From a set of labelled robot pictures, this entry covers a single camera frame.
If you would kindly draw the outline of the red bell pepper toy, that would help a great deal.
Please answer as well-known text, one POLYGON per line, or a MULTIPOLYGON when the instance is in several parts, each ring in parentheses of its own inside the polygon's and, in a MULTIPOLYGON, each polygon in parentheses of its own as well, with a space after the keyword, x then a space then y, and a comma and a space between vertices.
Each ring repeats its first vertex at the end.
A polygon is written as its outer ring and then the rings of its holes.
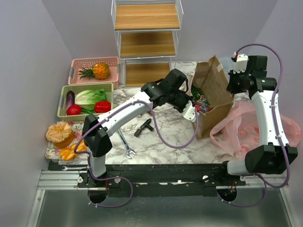
POLYGON ((94 111, 95 113, 106 113, 111 110, 111 103, 108 101, 100 101, 95 103, 94 111))

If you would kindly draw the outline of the brown paper grocery bag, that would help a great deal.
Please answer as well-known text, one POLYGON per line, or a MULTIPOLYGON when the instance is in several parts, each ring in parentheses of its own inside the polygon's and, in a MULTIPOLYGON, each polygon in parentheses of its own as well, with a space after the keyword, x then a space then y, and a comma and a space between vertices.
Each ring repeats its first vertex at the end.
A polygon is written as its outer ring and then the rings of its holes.
POLYGON ((202 91, 212 108, 207 113, 199 113, 196 135, 198 140, 209 138, 213 127, 226 118, 234 101, 234 96, 226 90, 228 80, 219 59, 213 56, 208 61, 198 62, 190 85, 202 91))

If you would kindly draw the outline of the red snack packet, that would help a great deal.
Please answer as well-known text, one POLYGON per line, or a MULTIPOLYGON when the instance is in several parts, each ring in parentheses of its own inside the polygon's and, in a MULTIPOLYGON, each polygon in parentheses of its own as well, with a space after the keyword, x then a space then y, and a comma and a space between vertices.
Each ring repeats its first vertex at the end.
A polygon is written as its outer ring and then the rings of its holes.
POLYGON ((212 107, 208 103, 206 97, 204 95, 196 96, 195 97, 195 105, 198 111, 202 113, 207 113, 212 110, 212 107))

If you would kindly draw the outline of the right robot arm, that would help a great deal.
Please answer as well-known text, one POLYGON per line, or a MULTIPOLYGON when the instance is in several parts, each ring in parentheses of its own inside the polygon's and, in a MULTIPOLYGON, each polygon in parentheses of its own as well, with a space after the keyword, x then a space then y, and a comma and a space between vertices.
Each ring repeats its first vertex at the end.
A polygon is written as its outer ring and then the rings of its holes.
POLYGON ((298 156, 296 147, 288 141, 282 126, 275 78, 267 77, 267 56, 235 53, 235 62, 227 91, 231 94, 247 92, 254 104, 258 128, 259 146, 249 151, 243 160, 230 161, 227 169, 218 173, 218 181, 229 185, 235 175, 279 175, 286 170, 286 162, 292 163, 298 156))

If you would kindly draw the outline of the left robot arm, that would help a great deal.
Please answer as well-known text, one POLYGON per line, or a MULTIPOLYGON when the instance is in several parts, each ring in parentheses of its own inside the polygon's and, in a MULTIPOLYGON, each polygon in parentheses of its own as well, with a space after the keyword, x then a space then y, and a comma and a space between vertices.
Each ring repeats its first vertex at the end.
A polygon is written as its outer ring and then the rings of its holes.
POLYGON ((169 104, 191 122, 198 121, 198 112, 193 97, 180 90, 187 83, 186 75, 178 69, 172 69, 168 75, 156 82, 148 82, 139 92, 113 110, 94 116, 89 114, 84 121, 82 140, 90 157, 89 182, 101 186, 105 181, 106 154, 112 149, 111 136, 133 118, 154 108, 169 104))

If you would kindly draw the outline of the purple eggplant toy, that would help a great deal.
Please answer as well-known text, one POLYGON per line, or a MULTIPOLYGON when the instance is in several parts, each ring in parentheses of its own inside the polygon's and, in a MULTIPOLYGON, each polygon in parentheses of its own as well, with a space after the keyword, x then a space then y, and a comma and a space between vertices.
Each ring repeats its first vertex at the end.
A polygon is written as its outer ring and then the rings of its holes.
POLYGON ((75 94, 72 91, 68 91, 66 94, 66 110, 68 110, 75 103, 75 94))

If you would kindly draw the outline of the red tomato toy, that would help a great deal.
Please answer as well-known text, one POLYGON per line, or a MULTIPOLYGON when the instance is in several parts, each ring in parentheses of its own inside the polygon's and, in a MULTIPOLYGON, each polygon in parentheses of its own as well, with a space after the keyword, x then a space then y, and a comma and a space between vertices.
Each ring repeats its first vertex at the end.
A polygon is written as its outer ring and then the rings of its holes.
POLYGON ((66 110, 67 115, 79 115, 82 112, 82 108, 76 104, 69 106, 66 110))

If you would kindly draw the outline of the pink plastic bag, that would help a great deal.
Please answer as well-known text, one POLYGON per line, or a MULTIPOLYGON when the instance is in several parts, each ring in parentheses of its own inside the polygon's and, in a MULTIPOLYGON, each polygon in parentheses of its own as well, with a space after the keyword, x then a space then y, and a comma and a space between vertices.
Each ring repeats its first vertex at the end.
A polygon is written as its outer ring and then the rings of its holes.
POLYGON ((238 101, 229 114, 212 128, 210 138, 227 154, 243 159, 259 146, 256 110, 251 102, 238 101))

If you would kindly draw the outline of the green lettuce toy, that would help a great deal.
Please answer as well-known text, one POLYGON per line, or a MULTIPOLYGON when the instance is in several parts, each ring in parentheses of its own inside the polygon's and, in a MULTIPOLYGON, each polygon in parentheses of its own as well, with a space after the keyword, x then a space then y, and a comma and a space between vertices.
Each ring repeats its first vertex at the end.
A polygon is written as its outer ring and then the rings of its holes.
POLYGON ((76 105, 94 105, 100 101, 107 101, 104 89, 90 89, 78 93, 75 97, 76 105))

